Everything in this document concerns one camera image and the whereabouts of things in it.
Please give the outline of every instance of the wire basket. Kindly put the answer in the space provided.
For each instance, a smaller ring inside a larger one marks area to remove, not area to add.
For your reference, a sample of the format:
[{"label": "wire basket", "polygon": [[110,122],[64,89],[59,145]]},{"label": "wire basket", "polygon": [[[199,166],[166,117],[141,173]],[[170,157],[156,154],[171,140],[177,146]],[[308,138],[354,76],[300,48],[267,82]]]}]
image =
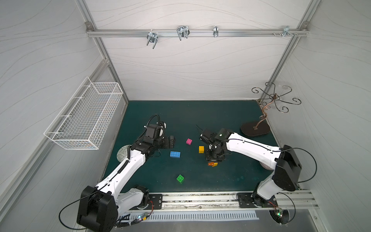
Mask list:
[{"label": "wire basket", "polygon": [[89,82],[81,84],[44,132],[66,150],[98,150],[123,94],[117,82]]}]

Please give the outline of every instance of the white wall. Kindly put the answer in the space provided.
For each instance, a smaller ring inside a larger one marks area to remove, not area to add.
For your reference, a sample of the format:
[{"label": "white wall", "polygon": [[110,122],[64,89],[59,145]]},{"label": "white wall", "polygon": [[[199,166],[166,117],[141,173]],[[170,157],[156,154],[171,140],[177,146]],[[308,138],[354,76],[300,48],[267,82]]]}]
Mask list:
[{"label": "white wall", "polygon": [[0,3],[0,196],[101,62],[74,0]]},{"label": "white wall", "polygon": [[104,38],[130,100],[245,100],[264,86],[288,40],[273,37]]},{"label": "white wall", "polygon": [[[107,81],[112,82],[113,78],[106,68],[98,82]],[[121,98],[99,150],[64,150],[55,145],[0,224],[0,231],[71,231],[59,222],[59,211],[79,199],[86,186],[98,183],[111,154],[124,107]],[[76,224],[78,207],[79,204],[75,203],[62,212],[61,218],[66,225],[81,228]]]},{"label": "white wall", "polygon": [[[296,28],[310,0],[87,0],[98,29]],[[257,99],[287,38],[104,38],[130,100]]]},{"label": "white wall", "polygon": [[[281,144],[310,151],[318,173],[309,182],[329,231],[370,231],[371,2],[323,0],[276,84],[290,85],[299,106],[268,111]],[[314,163],[297,152],[300,180]]]}]

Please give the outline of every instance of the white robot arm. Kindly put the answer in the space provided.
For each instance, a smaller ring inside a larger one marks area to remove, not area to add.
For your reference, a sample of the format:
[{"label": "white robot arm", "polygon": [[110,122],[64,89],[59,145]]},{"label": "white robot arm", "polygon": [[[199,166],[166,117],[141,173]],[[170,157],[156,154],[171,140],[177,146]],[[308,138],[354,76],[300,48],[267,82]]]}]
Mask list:
[{"label": "white robot arm", "polygon": [[117,223],[119,215],[134,206],[147,206],[149,190],[145,187],[136,185],[128,192],[119,194],[136,170],[155,151],[174,147],[174,137],[165,136],[166,124],[160,121],[158,115],[157,117],[157,124],[149,124],[150,119],[137,141],[131,146],[126,146],[125,156],[110,175],[95,187],[87,186],[82,191],[78,224],[95,232],[109,232]]},{"label": "white robot arm", "polygon": [[235,151],[258,160],[274,170],[256,186],[251,195],[252,203],[257,206],[262,206],[281,190],[295,191],[298,186],[302,166],[290,146],[285,145],[281,149],[265,145],[224,128],[218,133],[204,130],[200,139],[209,145],[209,149],[205,151],[205,157],[209,161],[223,161],[226,159],[227,151]]}]

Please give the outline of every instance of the jewelry stand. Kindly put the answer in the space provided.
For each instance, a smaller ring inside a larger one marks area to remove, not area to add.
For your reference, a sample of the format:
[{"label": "jewelry stand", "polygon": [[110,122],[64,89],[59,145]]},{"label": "jewelry stand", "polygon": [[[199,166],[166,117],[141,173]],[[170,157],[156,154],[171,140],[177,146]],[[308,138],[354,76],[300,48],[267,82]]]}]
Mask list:
[{"label": "jewelry stand", "polygon": [[[278,94],[276,94],[276,85],[274,83],[272,83],[272,82],[266,82],[265,83],[265,86],[271,86],[271,85],[273,85],[273,94],[268,94],[259,87],[254,87],[254,88],[251,89],[251,91],[255,94],[259,93],[258,89],[260,89],[263,93],[268,95],[269,98],[262,98],[262,99],[258,100],[259,105],[261,107],[263,107],[262,108],[263,115],[260,116],[260,121],[258,121],[258,122],[257,121],[247,122],[247,123],[244,123],[244,124],[241,125],[241,131],[244,135],[249,136],[249,137],[254,137],[254,136],[268,134],[270,132],[270,127],[269,127],[268,123],[264,122],[267,118],[267,113],[265,111],[267,109],[270,109],[270,104],[274,103],[276,109],[281,113],[287,113],[287,112],[289,112],[289,109],[286,106],[283,106],[282,111],[281,111],[277,107],[276,101],[282,101],[282,102],[289,103],[289,104],[292,104],[292,105],[300,105],[301,104],[301,101],[298,98],[293,98],[292,99],[294,102],[297,102],[297,103],[287,102],[287,101],[283,101],[283,100],[280,99],[282,96],[284,96],[284,95],[286,95],[286,94],[288,94],[292,91],[292,88],[290,86],[287,86],[287,85],[282,86],[283,89],[290,89],[290,91],[285,93],[285,94],[278,95]],[[270,99],[271,101],[269,103],[267,103],[265,101],[262,101],[262,100],[267,100],[267,99]]]}]

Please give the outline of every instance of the toy brick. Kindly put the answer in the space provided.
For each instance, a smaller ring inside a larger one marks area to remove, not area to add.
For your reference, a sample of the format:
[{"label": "toy brick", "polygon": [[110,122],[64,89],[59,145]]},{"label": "toy brick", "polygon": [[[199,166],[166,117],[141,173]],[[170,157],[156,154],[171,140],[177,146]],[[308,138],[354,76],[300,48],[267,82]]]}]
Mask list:
[{"label": "toy brick", "polygon": [[171,151],[170,152],[170,157],[180,158],[180,152],[178,152],[178,151]]}]

